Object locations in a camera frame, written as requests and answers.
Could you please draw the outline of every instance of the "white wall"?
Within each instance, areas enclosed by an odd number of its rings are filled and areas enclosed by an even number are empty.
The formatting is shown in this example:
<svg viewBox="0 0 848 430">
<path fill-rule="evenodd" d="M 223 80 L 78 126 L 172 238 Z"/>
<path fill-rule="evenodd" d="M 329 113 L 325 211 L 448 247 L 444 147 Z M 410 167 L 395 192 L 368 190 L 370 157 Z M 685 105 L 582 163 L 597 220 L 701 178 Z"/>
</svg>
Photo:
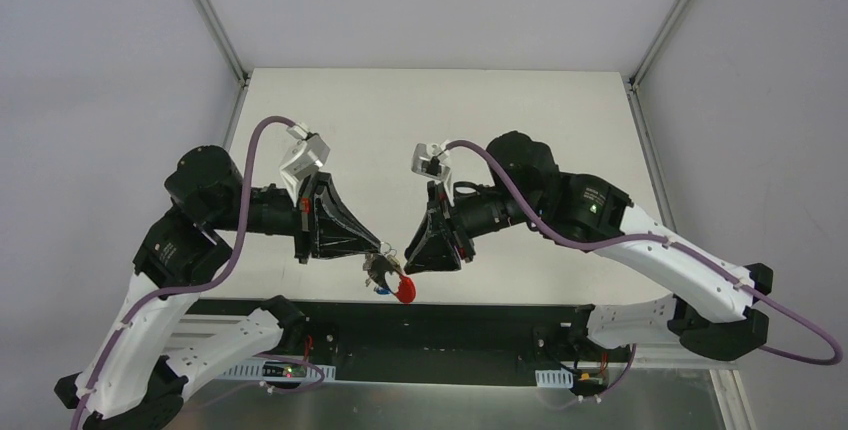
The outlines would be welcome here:
<svg viewBox="0 0 848 430">
<path fill-rule="evenodd" d="M 0 0 L 0 424 L 61 428 L 182 152 L 235 83 L 191 0 Z"/>
<path fill-rule="evenodd" d="M 659 217 L 617 73 L 259 68 L 233 138 L 236 162 L 244 161 L 259 121 L 281 112 L 321 133 L 332 149 L 324 170 L 339 196 L 401 256 L 427 204 L 427 180 L 409 169 L 418 142 L 462 138 L 485 146 L 519 130 L 548 143 L 562 171 L 602 175 Z M 279 185 L 281 155 L 292 139 L 275 125 L 260 142 L 253 184 Z M 457 181 L 491 183 L 477 155 L 458 149 L 451 158 Z M 477 238 L 474 247 L 474 262 L 459 272 L 415 275 L 416 301 L 627 304 L 668 293 L 623 265 L 563 249 L 523 225 Z M 293 257 L 290 238 L 248 235 L 235 273 L 210 293 L 393 301 L 365 288 L 362 258 L 300 265 Z"/>
<path fill-rule="evenodd" d="M 631 74 L 674 0 L 212 0 L 253 67 Z"/>
<path fill-rule="evenodd" d="M 848 343 L 848 0 L 695 0 L 642 103 L 681 233 L 775 269 L 773 296 Z M 772 317 L 769 342 L 826 356 Z M 740 362 L 762 429 L 846 428 L 848 365 Z"/>
</svg>

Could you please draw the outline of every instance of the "metal floor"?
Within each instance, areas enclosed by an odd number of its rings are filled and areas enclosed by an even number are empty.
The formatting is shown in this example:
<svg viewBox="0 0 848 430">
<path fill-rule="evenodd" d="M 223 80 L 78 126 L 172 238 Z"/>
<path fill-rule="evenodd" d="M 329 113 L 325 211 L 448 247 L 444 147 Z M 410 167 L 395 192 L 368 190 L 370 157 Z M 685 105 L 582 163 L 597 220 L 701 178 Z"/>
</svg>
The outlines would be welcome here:
<svg viewBox="0 0 848 430">
<path fill-rule="evenodd" d="M 598 405 L 565 410 L 567 390 L 458 385 L 332 383 L 315 391 L 268 395 L 244 382 L 213 381 L 169 430 L 195 429 L 687 429 L 724 428 L 709 370 L 633 369 Z"/>
</svg>

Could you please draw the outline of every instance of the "small white object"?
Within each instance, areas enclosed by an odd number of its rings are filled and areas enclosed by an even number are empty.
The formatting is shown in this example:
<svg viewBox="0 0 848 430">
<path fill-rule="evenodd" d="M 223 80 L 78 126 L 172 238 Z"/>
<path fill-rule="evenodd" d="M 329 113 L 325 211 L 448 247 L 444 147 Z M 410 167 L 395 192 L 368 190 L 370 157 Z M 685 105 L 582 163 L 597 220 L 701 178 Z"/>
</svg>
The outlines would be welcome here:
<svg viewBox="0 0 848 430">
<path fill-rule="evenodd" d="M 565 370 L 536 370 L 536 386 L 539 388 L 571 388 L 574 376 Z"/>
<path fill-rule="evenodd" d="M 286 133 L 295 138 L 295 140 L 306 140 L 309 135 L 309 126 L 303 122 L 296 123 L 286 129 Z"/>
</svg>

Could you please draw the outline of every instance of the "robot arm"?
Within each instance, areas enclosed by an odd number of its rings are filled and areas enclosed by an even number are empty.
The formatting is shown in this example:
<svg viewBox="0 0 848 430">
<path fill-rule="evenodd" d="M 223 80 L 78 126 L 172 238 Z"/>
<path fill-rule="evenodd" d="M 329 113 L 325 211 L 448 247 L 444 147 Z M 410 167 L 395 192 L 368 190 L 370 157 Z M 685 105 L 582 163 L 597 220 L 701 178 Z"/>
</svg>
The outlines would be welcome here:
<svg viewBox="0 0 848 430">
<path fill-rule="evenodd" d="M 526 135 L 502 135 L 487 151 L 534 212 L 557 233 L 575 242 L 598 244 L 598 255 L 627 265 L 672 292 L 636 305 L 582 307 L 582 318 L 569 330 L 572 341 L 588 340 L 609 349 L 630 343 L 679 341 L 689 350 L 717 360 L 736 359 L 765 343 L 768 317 L 751 308 L 753 298 L 671 243 L 695 248 L 766 294 L 771 290 L 770 268 L 735 265 L 694 247 L 605 180 L 560 172 L 550 148 Z M 443 147 L 416 147 L 413 171 L 438 183 L 428 182 L 427 212 L 405 251 L 408 274 L 459 270 L 462 261 L 470 263 L 474 258 L 474 238 L 528 221 L 494 173 L 492 186 L 454 183 L 456 189 L 468 186 L 473 192 L 457 190 L 451 203 L 442 178 L 450 175 L 441 168 L 449 163 L 445 153 Z M 665 243 L 626 238 L 639 234 L 663 237 Z"/>
<path fill-rule="evenodd" d="M 379 252 L 379 239 L 344 206 L 330 175 L 318 171 L 329 149 L 304 128 L 290 129 L 300 140 L 280 166 L 285 188 L 250 190 L 247 230 L 293 237 L 301 263 Z M 196 347 L 164 354 L 198 293 L 154 298 L 125 321 L 153 291 L 213 280 L 233 253 L 216 230 L 236 229 L 243 184 L 227 152 L 215 146 L 186 153 L 165 181 L 173 207 L 153 224 L 133 259 L 129 290 L 110 336 L 85 371 L 55 387 L 67 408 L 84 404 L 91 412 L 84 428 L 164 428 L 185 400 L 220 373 L 257 353 L 290 351 L 300 343 L 305 317 L 282 296 Z M 101 359 L 107 348 L 108 357 Z M 98 377 L 88 388 L 92 374 Z"/>
</svg>

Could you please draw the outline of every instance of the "gray wall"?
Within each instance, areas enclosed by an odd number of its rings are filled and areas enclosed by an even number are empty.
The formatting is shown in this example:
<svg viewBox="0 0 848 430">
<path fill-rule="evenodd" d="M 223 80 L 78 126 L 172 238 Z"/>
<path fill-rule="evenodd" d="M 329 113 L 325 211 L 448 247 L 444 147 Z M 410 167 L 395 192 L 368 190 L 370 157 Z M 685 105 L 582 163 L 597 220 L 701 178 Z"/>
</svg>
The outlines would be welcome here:
<svg viewBox="0 0 848 430">
<path fill-rule="evenodd" d="M 674 0 L 212 0 L 244 65 L 631 73 Z"/>
<path fill-rule="evenodd" d="M 222 141 L 235 92 L 191 0 L 0 0 L 0 427 L 68 424 L 55 380 L 89 363 L 163 180 Z"/>
<path fill-rule="evenodd" d="M 773 296 L 848 343 L 848 0 L 695 0 L 643 83 L 681 233 L 776 272 Z M 770 343 L 829 350 L 772 317 Z M 848 428 L 848 365 L 740 362 L 760 428 Z"/>
</svg>

